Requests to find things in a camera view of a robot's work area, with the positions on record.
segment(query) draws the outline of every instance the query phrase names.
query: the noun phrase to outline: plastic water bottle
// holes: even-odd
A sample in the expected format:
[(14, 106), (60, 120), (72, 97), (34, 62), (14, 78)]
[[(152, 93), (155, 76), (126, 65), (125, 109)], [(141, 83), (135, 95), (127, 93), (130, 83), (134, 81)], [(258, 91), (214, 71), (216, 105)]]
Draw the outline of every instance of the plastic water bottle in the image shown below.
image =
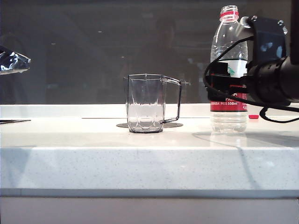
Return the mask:
[[(225, 6), (221, 9), (220, 25), (215, 32), (211, 48), (211, 61), (238, 40), (235, 30), (238, 26), (237, 6)], [(246, 42), (231, 49), (220, 62), (228, 63), (231, 77), (241, 77), (246, 71), (248, 51)], [(236, 97), (246, 99), (246, 94), (235, 93)], [(226, 99), (225, 102), (211, 101), (211, 122), (213, 130), (223, 133), (244, 132), (247, 124), (247, 105), (235, 100)]]

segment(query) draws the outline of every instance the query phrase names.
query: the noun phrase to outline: reflected person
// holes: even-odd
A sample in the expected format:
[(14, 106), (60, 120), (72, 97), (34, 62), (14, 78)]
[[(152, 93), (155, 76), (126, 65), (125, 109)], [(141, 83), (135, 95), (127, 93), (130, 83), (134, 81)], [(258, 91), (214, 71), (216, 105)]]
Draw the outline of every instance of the reflected person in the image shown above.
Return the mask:
[[(173, 18), (160, 17), (156, 21), (156, 40), (139, 50), (130, 65), (129, 74), (150, 73), (179, 79), (183, 83), (182, 102), (196, 102), (197, 90), (192, 91), (198, 87), (198, 69), (174, 49), (175, 31), (176, 23)], [(192, 88), (186, 86), (186, 81), (193, 84)], [(168, 94), (167, 101), (176, 103), (176, 96), (177, 94)]]

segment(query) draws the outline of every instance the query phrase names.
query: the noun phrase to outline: red object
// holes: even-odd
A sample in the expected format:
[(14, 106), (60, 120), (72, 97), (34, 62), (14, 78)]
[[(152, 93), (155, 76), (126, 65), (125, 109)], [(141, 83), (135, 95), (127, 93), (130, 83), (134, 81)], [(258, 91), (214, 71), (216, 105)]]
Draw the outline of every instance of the red object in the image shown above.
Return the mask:
[[(234, 97), (247, 99), (246, 93), (234, 93)], [(225, 102), (211, 101), (212, 112), (246, 112), (247, 105), (245, 103), (226, 98)]]
[(258, 119), (259, 118), (259, 115), (258, 114), (251, 114), (251, 115), (248, 115), (248, 117), (250, 119)]
[(239, 12), (236, 12), (236, 11), (228, 11), (228, 12), (225, 12), (225, 13), (221, 13), (220, 14), (220, 17), (223, 17), (225, 15), (239, 15)]

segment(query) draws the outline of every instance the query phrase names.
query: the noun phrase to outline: black cable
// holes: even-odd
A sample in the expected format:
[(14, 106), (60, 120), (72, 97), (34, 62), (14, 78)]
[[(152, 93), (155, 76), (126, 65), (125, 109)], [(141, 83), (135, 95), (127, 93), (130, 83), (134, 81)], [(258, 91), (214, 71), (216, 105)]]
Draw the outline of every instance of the black cable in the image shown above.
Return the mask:
[(220, 90), (217, 90), (213, 87), (210, 86), (210, 84), (207, 82), (206, 80), (206, 75), (207, 75), (207, 72), (209, 71), (210, 67), (215, 64), (217, 61), (219, 61), (219, 59), (221, 59), (226, 53), (228, 53), (232, 48), (234, 48), (236, 45), (238, 45), (239, 43), (241, 42), (245, 42), (245, 41), (250, 41), (250, 40), (253, 40), (253, 37), (247, 37), (247, 38), (244, 38), (244, 39), (240, 39), (238, 41), (236, 41), (234, 44), (232, 44), (229, 48), (227, 48), (225, 51), (223, 51), (219, 57), (217, 57), (215, 60), (213, 60), (206, 68), (205, 70), (205, 73), (204, 73), (204, 76), (203, 76), (203, 82), (206, 86), (206, 88), (208, 90), (210, 90), (211, 92), (215, 93), (215, 94), (218, 94), (218, 95), (221, 95), (223, 97), (226, 97), (226, 98), (229, 98), (229, 99), (233, 99), (233, 100), (236, 100), (236, 101), (240, 101), (242, 103), (246, 103), (246, 104), (251, 104), (251, 105), (254, 105), (254, 106), (261, 106), (263, 107), (263, 109), (260, 111), (260, 115), (263, 119), (265, 120), (268, 120), (268, 121), (272, 121), (272, 122), (277, 122), (277, 123), (288, 123), (288, 122), (293, 122), (293, 121), (296, 121), (298, 119), (292, 119), (292, 120), (289, 120), (289, 121), (278, 121), (278, 120), (271, 120), (270, 118), (266, 117), (265, 115), (265, 112), (267, 111), (268, 108), (272, 108), (272, 109), (277, 109), (277, 110), (283, 110), (283, 111), (291, 111), (291, 112), (299, 112), (299, 108), (295, 108), (295, 107), (286, 107), (286, 106), (280, 106), (280, 105), (273, 105), (273, 104), (267, 104), (267, 103), (259, 103), (259, 102), (255, 102), (255, 101), (251, 101), (251, 100), (246, 100), (246, 99), (242, 99), (242, 98), (238, 98), (238, 97), (234, 97), (234, 96), (231, 96), (229, 94), (226, 94), (224, 92), (221, 92)]
[(291, 119), (291, 120), (272, 120), (270, 118), (268, 118), (266, 116), (266, 111), (268, 110), (267, 107), (264, 107), (261, 111), (260, 111), (260, 116), (261, 118), (267, 120), (267, 121), (271, 121), (271, 122), (275, 122), (275, 123), (281, 123), (281, 124), (285, 124), (285, 123), (289, 123), (289, 122), (293, 122), (296, 120), (299, 120), (299, 118), (295, 118), (295, 119)]

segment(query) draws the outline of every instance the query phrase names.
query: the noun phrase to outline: red bottle label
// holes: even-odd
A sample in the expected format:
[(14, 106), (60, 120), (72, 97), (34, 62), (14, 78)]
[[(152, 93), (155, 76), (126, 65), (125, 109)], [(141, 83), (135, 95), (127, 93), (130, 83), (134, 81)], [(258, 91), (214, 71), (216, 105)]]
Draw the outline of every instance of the red bottle label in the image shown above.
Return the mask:
[[(246, 93), (234, 93), (234, 97), (247, 99)], [(226, 98), (225, 102), (211, 101), (212, 112), (246, 112), (247, 104)]]

